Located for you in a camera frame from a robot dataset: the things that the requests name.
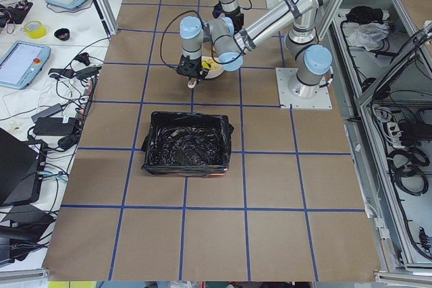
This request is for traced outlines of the beige plastic dustpan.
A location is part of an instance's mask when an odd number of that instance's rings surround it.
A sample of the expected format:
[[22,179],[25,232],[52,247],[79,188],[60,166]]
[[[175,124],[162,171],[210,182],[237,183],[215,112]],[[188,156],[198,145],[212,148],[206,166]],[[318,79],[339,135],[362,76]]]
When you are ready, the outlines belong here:
[[[201,59],[203,60],[203,59],[212,59],[212,58],[209,56],[202,56]],[[223,66],[217,63],[214,59],[212,60],[215,62],[212,70],[207,70],[202,68],[201,78],[189,78],[187,85],[190,89],[193,89],[200,81],[216,78],[223,73],[224,71]]]

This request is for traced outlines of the bin with black bag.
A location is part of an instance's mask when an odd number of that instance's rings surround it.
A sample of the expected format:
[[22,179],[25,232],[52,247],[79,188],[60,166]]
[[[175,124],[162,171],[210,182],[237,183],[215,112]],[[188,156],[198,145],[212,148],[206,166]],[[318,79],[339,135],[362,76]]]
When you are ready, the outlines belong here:
[[230,167],[234,127],[226,115],[154,111],[141,151],[151,175],[211,177]]

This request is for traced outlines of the yellow green sponge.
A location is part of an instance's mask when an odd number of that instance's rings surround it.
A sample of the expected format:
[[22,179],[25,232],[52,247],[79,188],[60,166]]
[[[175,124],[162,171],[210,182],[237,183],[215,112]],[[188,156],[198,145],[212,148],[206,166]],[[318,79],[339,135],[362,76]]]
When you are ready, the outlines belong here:
[[212,59],[203,59],[202,67],[207,70],[212,70],[215,62]]

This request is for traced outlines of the crumpled white cloth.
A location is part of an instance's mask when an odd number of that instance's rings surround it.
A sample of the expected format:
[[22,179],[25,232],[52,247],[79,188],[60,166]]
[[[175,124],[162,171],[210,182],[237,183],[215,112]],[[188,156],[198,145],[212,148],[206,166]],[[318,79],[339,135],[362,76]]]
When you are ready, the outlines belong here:
[[348,36],[347,42],[351,47],[363,47],[367,51],[378,50],[383,40],[389,34],[389,27],[385,24],[369,23],[355,28]]

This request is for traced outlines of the black power brick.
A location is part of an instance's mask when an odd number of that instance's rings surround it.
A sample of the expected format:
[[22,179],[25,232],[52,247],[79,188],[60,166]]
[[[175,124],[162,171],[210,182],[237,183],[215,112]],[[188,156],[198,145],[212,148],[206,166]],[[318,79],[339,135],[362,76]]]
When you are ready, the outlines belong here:
[[38,136],[66,136],[78,128],[78,120],[72,117],[40,117],[33,133]]

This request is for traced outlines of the yellow tape roll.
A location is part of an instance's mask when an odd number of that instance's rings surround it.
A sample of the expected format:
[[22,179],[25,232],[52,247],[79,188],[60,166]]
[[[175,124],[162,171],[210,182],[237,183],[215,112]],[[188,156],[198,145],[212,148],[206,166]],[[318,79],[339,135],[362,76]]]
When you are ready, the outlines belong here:
[[31,21],[24,25],[24,32],[32,39],[42,38],[47,34],[45,25],[40,21]]

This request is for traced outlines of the blue teach pendant near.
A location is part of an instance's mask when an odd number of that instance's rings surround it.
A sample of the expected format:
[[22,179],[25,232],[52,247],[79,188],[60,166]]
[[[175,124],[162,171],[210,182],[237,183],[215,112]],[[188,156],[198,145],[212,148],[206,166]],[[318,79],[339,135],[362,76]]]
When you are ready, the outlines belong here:
[[32,83],[51,55],[51,48],[22,40],[15,41],[1,58],[1,86],[23,89]]

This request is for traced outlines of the black laptop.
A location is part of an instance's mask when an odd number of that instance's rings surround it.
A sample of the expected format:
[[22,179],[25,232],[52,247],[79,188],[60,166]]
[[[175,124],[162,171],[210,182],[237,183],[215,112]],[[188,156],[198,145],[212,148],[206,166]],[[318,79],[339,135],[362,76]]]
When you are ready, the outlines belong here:
[[19,206],[39,199],[47,144],[20,141],[1,130],[1,206]]

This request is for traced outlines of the white power strip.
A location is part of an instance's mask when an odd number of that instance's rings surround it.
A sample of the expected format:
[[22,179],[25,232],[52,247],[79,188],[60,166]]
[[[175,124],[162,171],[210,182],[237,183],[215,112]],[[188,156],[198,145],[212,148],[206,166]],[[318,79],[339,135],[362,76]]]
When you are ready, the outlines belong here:
[[387,143],[395,149],[405,148],[401,141],[402,131],[391,110],[387,107],[373,105],[373,114],[379,122]]

